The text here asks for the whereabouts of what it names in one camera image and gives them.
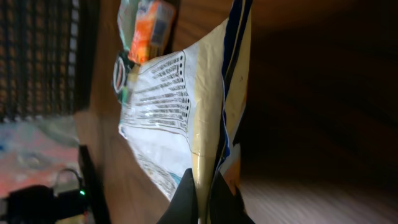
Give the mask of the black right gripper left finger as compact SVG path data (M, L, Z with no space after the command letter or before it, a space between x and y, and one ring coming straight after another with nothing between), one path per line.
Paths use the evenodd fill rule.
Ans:
M198 202L192 169L185 171L169 207L157 224L197 224Z

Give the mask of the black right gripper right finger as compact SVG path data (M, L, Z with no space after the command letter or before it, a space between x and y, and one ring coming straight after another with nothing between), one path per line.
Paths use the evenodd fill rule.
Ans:
M211 224L254 224L244 209L244 202L237 187L233 195L220 172L215 175L210 194Z

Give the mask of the cream snack bag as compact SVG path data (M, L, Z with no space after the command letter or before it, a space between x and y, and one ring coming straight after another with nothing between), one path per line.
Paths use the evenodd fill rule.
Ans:
M198 223L211 223L210 194L220 172L233 195L239 185L235 136L247 100L251 1L235 1L229 16L188 48L135 63L126 86L119 133L150 180L172 200L189 168Z

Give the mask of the dark green soap packet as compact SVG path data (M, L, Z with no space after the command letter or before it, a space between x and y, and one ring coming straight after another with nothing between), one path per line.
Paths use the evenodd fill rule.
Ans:
M121 103L123 90L127 83L129 72L134 68L135 63L128 59L128 51L119 51L114 63L112 87L117 100Z

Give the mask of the orange candy box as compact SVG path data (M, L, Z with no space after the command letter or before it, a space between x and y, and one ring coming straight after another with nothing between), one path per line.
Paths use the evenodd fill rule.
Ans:
M143 64L163 55L175 16L176 9L169 2L139 1L129 60Z

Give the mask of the teal gum box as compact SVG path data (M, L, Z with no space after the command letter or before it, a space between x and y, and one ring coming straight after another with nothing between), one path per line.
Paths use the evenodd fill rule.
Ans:
M132 94L132 90L128 86L124 86L121 92L121 103L123 105L129 105L131 102Z

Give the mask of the mint green wipes pack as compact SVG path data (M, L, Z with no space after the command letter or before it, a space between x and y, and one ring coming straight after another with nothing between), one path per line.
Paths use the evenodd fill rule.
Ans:
M121 0L119 6L117 24L124 50L131 48L138 4L139 0Z

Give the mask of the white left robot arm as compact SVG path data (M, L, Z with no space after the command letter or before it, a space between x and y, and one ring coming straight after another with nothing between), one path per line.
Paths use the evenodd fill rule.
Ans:
M57 193L60 176L66 172L74 174L77 188ZM1 199L2 223L56 223L86 213L88 201L83 179L71 168L61 170L53 187L31 185L11 192Z

